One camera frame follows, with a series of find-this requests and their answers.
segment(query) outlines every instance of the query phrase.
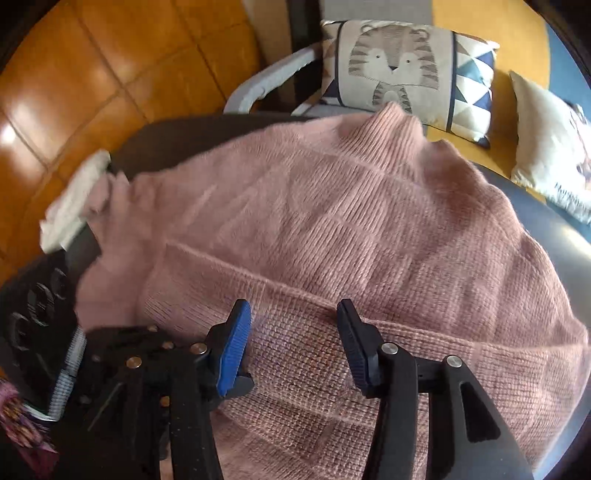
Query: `silver bolt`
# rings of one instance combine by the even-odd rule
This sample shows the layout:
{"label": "silver bolt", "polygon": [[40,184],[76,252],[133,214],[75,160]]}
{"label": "silver bolt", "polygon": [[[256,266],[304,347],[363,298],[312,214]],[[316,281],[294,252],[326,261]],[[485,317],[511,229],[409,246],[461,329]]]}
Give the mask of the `silver bolt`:
{"label": "silver bolt", "polygon": [[205,343],[194,343],[189,347],[189,351],[193,355],[203,355],[207,352],[207,345],[205,345]]}
{"label": "silver bolt", "polygon": [[447,364],[453,368],[459,368],[462,366],[462,359],[455,355],[450,355],[447,357]]}
{"label": "silver bolt", "polygon": [[382,352],[388,355],[396,355],[398,353],[398,345],[396,343],[384,343],[382,345]]}
{"label": "silver bolt", "polygon": [[138,356],[131,356],[125,362],[127,368],[138,368],[142,364],[142,359]]}

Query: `yellow fabric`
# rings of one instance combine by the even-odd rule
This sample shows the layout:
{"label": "yellow fabric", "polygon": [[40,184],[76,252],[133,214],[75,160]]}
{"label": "yellow fabric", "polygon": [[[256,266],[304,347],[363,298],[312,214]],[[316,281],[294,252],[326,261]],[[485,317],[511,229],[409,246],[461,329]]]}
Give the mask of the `yellow fabric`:
{"label": "yellow fabric", "polygon": [[491,149],[432,127],[427,138],[445,138],[464,157],[508,178],[517,148],[517,103],[509,71],[548,87],[550,46],[545,22],[523,0],[433,0],[433,24],[493,40],[501,48],[492,83]]}

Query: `pink sweater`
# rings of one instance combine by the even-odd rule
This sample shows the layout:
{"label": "pink sweater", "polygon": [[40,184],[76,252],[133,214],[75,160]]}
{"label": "pink sweater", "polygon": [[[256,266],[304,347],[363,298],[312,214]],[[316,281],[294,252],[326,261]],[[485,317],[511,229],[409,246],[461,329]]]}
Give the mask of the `pink sweater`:
{"label": "pink sweater", "polygon": [[[352,384],[344,297],[414,355],[462,357],[532,464],[587,382],[587,330],[546,253],[500,190],[397,105],[105,178],[89,207],[103,255],[78,291],[85,328],[155,322],[201,339],[250,301],[256,389],[212,417],[228,480],[360,477],[377,401]],[[426,421],[423,398],[416,478]]]}

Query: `throw pillow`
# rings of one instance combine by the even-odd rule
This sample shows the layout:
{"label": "throw pillow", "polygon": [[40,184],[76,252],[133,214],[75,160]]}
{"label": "throw pillow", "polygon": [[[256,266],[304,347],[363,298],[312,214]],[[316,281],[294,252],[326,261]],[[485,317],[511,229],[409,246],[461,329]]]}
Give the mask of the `throw pillow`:
{"label": "throw pillow", "polygon": [[404,22],[323,21],[322,102],[376,111],[389,101],[483,147],[499,46]]}
{"label": "throw pillow", "polygon": [[511,180],[591,223],[591,126],[578,106],[510,72],[519,117]]}

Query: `white armrest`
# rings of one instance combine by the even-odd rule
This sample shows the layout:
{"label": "white armrest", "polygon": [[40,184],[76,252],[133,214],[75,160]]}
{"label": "white armrest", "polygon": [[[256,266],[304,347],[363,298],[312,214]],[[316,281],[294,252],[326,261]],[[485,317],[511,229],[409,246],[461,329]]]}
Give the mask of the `white armrest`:
{"label": "white armrest", "polygon": [[283,85],[294,74],[315,60],[322,59],[322,43],[314,43],[267,67],[245,81],[230,95],[224,113],[248,113],[252,105]]}

